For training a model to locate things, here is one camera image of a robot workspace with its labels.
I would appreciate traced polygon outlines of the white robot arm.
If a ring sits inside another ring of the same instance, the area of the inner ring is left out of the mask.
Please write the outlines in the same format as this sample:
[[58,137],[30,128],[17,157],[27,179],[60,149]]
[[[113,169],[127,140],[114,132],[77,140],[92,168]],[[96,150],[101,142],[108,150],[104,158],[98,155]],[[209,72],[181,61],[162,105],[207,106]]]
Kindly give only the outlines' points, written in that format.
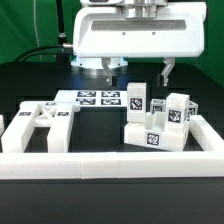
[[162,58],[159,75],[163,85],[182,57],[198,57],[204,51],[203,1],[80,0],[73,31],[75,65],[102,69],[107,81],[112,70],[125,66],[127,58]]

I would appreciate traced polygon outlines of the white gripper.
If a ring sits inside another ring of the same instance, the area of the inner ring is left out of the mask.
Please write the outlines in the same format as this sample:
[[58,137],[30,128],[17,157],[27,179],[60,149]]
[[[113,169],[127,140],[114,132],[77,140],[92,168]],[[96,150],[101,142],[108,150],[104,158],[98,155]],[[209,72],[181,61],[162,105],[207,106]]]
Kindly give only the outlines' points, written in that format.
[[103,58],[102,67],[110,86],[116,76],[110,58],[165,58],[157,84],[166,86],[176,57],[197,57],[204,50],[206,4],[160,3],[153,17],[138,18],[125,1],[85,1],[77,13],[73,50],[81,58]]

